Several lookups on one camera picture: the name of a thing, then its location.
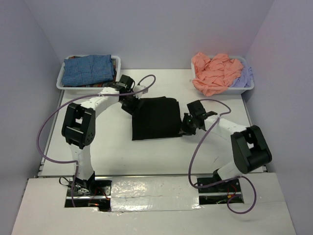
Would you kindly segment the black long sleeve shirt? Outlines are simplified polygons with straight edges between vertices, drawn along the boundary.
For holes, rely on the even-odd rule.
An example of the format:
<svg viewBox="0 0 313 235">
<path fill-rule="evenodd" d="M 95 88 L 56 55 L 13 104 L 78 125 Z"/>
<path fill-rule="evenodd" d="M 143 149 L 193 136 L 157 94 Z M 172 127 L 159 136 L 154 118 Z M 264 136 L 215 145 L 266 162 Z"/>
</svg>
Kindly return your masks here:
<svg viewBox="0 0 313 235">
<path fill-rule="evenodd" d="M 141 107 L 132 117 L 132 140 L 181 137 L 179 102 L 174 98 L 141 99 Z"/>
</svg>

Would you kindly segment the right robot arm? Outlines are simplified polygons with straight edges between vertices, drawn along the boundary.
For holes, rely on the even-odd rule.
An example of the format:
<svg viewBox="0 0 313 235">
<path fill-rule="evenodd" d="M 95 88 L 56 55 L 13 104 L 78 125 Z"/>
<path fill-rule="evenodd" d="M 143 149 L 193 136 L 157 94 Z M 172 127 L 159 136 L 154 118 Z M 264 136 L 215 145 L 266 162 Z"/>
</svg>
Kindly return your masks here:
<svg viewBox="0 0 313 235">
<path fill-rule="evenodd" d="M 202 101 L 217 102 L 226 107 L 227 111 L 219 114 L 214 111 L 207 112 Z M 187 108 L 188 112 L 184 113 L 181 126 L 182 134 L 191 136 L 195 135 L 197 130 L 205 132 L 194 150 L 188 167 L 188 181 L 192 187 L 202 189 L 213 186 L 217 191 L 224 191 L 229 187 L 230 181 L 245 178 L 245 174 L 272 161 L 272 154 L 260 127 L 257 125 L 246 127 L 223 118 L 232 112 L 225 103 L 204 98 L 188 103 Z M 213 183 L 201 186 L 192 182 L 192 166 L 201 145 L 210 133 L 230 142 L 233 159 L 214 171 Z"/>
</svg>

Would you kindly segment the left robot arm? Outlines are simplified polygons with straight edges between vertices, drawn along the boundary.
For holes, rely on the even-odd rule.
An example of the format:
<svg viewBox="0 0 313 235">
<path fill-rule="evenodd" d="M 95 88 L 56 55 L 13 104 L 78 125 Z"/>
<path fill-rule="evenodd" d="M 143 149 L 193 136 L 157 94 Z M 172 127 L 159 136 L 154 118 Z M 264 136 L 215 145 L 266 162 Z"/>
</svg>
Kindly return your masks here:
<svg viewBox="0 0 313 235">
<path fill-rule="evenodd" d="M 67 106 L 61 134 L 76 162 L 75 186 L 84 195 L 90 195 L 96 189 L 90 153 L 90 145 L 95 138 L 96 118 L 116 103 L 121 103 L 122 109 L 133 115 L 140 106 L 141 96 L 146 92 L 144 86 L 135 84 L 132 78 L 123 75 L 119 81 L 106 85 L 96 96 Z"/>
</svg>

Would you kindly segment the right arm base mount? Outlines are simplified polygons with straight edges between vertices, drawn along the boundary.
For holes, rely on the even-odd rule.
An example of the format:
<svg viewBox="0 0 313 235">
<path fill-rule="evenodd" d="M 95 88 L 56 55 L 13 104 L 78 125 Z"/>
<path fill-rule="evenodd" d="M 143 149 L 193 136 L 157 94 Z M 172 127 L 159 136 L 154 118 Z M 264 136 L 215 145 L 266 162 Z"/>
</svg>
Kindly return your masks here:
<svg viewBox="0 0 313 235">
<path fill-rule="evenodd" d="M 204 186 L 217 182 L 213 174 L 196 174 L 196 181 L 193 183 L 195 186 Z M 243 197 L 241 192 L 241 186 L 238 179 L 232 180 L 226 183 L 221 183 L 208 188 L 198 189 L 199 204 L 214 205 L 214 204 L 226 204 L 228 199 L 233 196 L 237 196 L 231 200 L 231 203 L 243 203 Z"/>
</svg>

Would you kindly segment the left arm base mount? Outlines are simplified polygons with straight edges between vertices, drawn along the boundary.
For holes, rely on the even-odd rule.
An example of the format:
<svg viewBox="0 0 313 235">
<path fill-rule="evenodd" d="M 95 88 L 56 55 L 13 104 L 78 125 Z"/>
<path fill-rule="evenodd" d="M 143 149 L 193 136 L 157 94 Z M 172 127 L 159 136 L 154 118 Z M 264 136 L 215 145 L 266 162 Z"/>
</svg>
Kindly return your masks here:
<svg viewBox="0 0 313 235">
<path fill-rule="evenodd" d="M 111 210 L 111 179 L 96 178 L 95 188 L 91 191 L 76 185 L 71 192 L 71 179 L 59 178 L 59 184 L 67 187 L 65 208 L 98 208 L 102 212 Z"/>
</svg>

